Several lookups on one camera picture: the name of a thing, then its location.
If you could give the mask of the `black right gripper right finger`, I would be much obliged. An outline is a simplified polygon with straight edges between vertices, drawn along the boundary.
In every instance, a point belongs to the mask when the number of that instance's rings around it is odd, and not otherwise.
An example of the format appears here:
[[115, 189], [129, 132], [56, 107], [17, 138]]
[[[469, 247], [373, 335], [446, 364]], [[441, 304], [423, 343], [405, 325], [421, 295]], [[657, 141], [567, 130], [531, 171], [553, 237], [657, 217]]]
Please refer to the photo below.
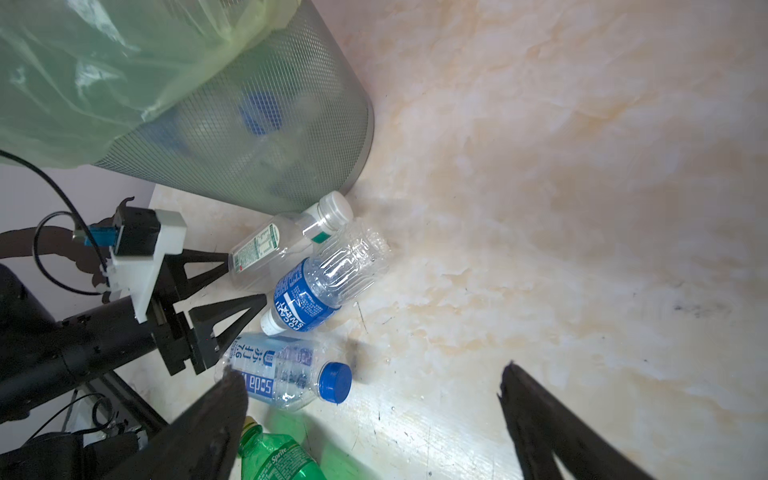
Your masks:
[[650, 477], [514, 362], [498, 399], [525, 479], [561, 479], [560, 466], [575, 479]]

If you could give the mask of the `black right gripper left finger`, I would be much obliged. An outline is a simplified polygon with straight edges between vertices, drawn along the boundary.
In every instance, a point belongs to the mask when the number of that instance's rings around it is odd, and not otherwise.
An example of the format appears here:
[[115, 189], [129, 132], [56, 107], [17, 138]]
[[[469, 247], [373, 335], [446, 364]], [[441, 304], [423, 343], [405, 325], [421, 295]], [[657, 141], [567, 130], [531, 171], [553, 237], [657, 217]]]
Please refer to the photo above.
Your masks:
[[244, 380], [226, 374], [108, 479], [227, 479], [248, 407]]

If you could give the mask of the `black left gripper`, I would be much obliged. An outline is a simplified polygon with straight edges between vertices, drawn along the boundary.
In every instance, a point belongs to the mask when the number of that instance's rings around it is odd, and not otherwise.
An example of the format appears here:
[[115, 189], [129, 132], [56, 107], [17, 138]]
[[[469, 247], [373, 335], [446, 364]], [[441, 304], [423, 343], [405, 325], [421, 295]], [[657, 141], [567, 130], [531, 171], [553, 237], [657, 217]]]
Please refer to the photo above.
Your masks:
[[[129, 297], [67, 318], [61, 359], [74, 377], [98, 377], [152, 351], [177, 349], [184, 328], [174, 305], [224, 277], [227, 253], [184, 249], [166, 255], [146, 320], [139, 322]], [[188, 335], [196, 374], [213, 368], [243, 329], [266, 307], [265, 294], [192, 308]]]

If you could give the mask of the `clear bottle green white label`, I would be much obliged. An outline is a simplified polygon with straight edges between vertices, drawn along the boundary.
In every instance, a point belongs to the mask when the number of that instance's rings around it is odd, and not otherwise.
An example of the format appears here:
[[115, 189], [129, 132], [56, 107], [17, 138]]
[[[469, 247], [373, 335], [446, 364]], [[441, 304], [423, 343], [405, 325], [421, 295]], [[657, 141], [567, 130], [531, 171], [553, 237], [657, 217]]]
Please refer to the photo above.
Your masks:
[[302, 212], [273, 216], [230, 251], [232, 284], [242, 291], [270, 291], [283, 275], [353, 219], [350, 203], [337, 191]]

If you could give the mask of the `clear bottle blue text label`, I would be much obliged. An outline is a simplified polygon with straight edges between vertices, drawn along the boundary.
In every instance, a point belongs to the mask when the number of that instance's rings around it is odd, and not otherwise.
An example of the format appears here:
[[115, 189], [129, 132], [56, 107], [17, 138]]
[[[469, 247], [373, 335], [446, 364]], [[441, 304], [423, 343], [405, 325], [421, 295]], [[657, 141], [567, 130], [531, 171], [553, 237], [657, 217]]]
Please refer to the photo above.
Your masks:
[[353, 371], [337, 340], [317, 336], [240, 334], [214, 369], [214, 378], [234, 372], [248, 396], [271, 407], [297, 411], [316, 399], [344, 403]]

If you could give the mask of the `Pocari Sweat clear bottle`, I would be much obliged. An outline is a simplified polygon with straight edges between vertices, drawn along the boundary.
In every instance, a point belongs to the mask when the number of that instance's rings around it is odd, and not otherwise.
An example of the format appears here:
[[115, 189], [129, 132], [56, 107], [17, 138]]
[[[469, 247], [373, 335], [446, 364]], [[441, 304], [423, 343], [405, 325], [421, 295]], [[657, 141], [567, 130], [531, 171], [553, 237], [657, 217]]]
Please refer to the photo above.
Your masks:
[[360, 219], [345, 225], [277, 282], [261, 316], [262, 332], [316, 329], [385, 275], [391, 258], [377, 229]]

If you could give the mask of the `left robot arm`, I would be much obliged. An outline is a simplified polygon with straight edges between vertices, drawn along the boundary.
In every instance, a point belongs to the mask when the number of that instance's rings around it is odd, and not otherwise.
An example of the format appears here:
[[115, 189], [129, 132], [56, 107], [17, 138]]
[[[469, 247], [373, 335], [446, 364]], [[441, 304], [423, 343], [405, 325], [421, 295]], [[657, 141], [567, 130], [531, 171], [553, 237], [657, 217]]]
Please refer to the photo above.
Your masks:
[[1, 420], [31, 410], [154, 350], [168, 372], [190, 362], [196, 373], [214, 367], [268, 304], [246, 295], [177, 312], [188, 299], [228, 272], [224, 253], [185, 250], [166, 257], [150, 296], [145, 322], [130, 298], [56, 321], [7, 267], [1, 269]]

